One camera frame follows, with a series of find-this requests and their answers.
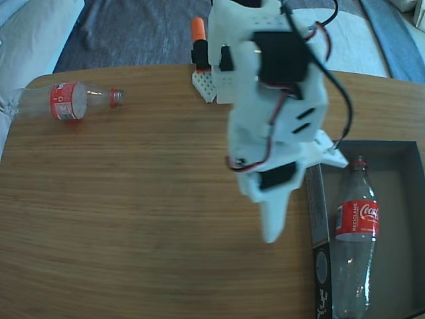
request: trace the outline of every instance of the wood grain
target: wood grain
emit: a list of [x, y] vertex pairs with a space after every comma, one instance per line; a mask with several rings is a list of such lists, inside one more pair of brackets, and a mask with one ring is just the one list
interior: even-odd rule
[[[126, 105], [78, 123], [12, 125], [0, 165], [0, 318], [314, 318], [305, 189], [286, 228], [260, 236], [226, 169], [229, 106], [205, 104], [191, 66], [82, 70]], [[337, 73], [356, 106], [350, 138], [417, 140], [425, 89]], [[325, 129], [345, 107], [329, 86]]]

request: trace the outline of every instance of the coca-cola bottle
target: coca-cola bottle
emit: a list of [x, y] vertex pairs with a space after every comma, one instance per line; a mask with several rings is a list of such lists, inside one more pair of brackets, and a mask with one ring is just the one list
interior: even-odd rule
[[3, 108], [12, 120], [79, 120], [103, 108], [115, 108], [123, 103], [124, 93], [121, 90], [100, 88], [86, 82], [69, 82], [15, 90]]
[[379, 231], [379, 205], [367, 177], [367, 163], [357, 156], [337, 207], [333, 275], [333, 313], [360, 319], [370, 304], [372, 256]]

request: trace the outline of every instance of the orange marker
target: orange marker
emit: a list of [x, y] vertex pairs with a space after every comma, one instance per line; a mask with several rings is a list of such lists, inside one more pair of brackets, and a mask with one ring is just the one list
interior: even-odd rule
[[198, 40], [206, 40], [205, 36], [205, 26], [202, 18], [194, 18], [192, 19], [192, 41], [193, 43]]

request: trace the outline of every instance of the cardboard box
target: cardboard box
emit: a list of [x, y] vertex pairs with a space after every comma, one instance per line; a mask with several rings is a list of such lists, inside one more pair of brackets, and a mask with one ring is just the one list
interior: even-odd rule
[[[369, 318], [425, 313], [425, 175], [416, 142], [346, 141], [349, 160], [367, 158], [380, 204], [371, 270]], [[332, 318], [332, 260], [337, 195], [348, 169], [317, 165], [306, 172], [316, 283], [316, 318]]]

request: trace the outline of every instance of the black cable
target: black cable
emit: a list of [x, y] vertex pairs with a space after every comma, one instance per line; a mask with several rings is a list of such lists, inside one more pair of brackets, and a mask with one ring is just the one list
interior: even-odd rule
[[333, 20], [335, 20], [335, 18], [338, 15], [338, 11], [339, 11], [338, 0], [333, 0], [333, 2], [335, 3], [335, 11], [333, 12], [332, 16], [330, 16], [328, 18], [328, 20], [326, 20], [326, 21], [324, 21], [324, 22], [321, 23], [321, 25], [323, 25], [324, 27], [327, 26], [328, 24], [330, 24]]
[[348, 95], [347, 91], [344, 89], [344, 86], [337, 80], [337, 78], [334, 77], [334, 75], [332, 73], [329, 72], [329, 70], [327, 70], [324, 67], [324, 65], [319, 61], [319, 59], [316, 57], [316, 55], [313, 53], [313, 51], [311, 51], [310, 47], [305, 42], [303, 36], [301, 35], [301, 33], [299, 33], [297, 27], [295, 26], [294, 20], [292, 19], [291, 9], [285, 3], [283, 3], [283, 12], [285, 13], [286, 18], [288, 19], [288, 23], [290, 24], [292, 31], [295, 33], [295, 35], [297, 36], [300, 43], [302, 43], [302, 45], [307, 49], [307, 51], [310, 54], [313, 62], [320, 68], [320, 70], [333, 83], [333, 85], [335, 85], [335, 87], [341, 93], [341, 95], [344, 98], [344, 101], [347, 105], [347, 110], [348, 110], [347, 123], [345, 124], [345, 127], [343, 129], [343, 133], [341, 135], [341, 138], [335, 142], [335, 148], [338, 148], [339, 144], [342, 142], [342, 140], [344, 138], [347, 137], [348, 133], [350, 132], [351, 124], [353, 123], [353, 113], [354, 113], [353, 103], [352, 103], [350, 96]]

